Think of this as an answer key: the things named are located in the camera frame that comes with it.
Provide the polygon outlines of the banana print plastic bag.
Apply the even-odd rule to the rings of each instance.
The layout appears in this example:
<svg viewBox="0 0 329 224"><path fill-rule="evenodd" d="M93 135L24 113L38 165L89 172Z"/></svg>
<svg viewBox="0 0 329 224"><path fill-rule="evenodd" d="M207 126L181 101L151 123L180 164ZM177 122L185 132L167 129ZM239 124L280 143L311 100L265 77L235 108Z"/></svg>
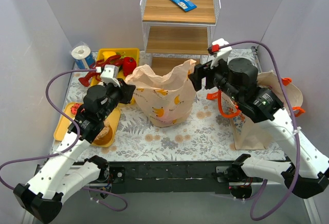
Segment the banana print plastic bag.
<svg viewBox="0 0 329 224"><path fill-rule="evenodd" d="M154 126L177 125L189 117L196 91L188 75L195 65L195 60L186 60L164 76L142 65L125 78L126 83L136 86L133 98Z"/></svg>

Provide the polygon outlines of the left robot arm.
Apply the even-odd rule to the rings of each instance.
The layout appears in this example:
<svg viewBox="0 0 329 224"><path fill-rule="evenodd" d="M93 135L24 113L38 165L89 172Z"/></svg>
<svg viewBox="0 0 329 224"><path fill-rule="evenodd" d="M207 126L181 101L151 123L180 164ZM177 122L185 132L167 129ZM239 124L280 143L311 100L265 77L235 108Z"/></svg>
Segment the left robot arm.
<svg viewBox="0 0 329 224"><path fill-rule="evenodd" d="M108 162L99 156L87 159L70 175L67 172L103 130L104 121L118 104L130 103L135 88L117 79L87 90L57 152L26 184L20 183L14 188L15 197L26 211L42 223L50 223L70 196L89 182L102 178Z"/></svg>

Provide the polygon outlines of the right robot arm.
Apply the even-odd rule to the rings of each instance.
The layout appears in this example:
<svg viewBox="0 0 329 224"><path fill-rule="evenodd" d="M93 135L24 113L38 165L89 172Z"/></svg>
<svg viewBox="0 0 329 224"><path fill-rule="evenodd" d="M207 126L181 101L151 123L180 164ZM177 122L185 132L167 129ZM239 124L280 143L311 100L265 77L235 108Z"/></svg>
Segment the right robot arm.
<svg viewBox="0 0 329 224"><path fill-rule="evenodd" d="M229 182L246 178L263 178L292 187L293 194L307 199L328 187L328 157L319 152L306 136L293 127L283 102L266 87L257 84L258 69L245 58L230 62L223 59L215 67L198 64L188 75L196 91L206 80L206 89L217 87L234 101L238 109L268 132L290 158L274 162L242 154L225 171L219 173Z"/></svg>

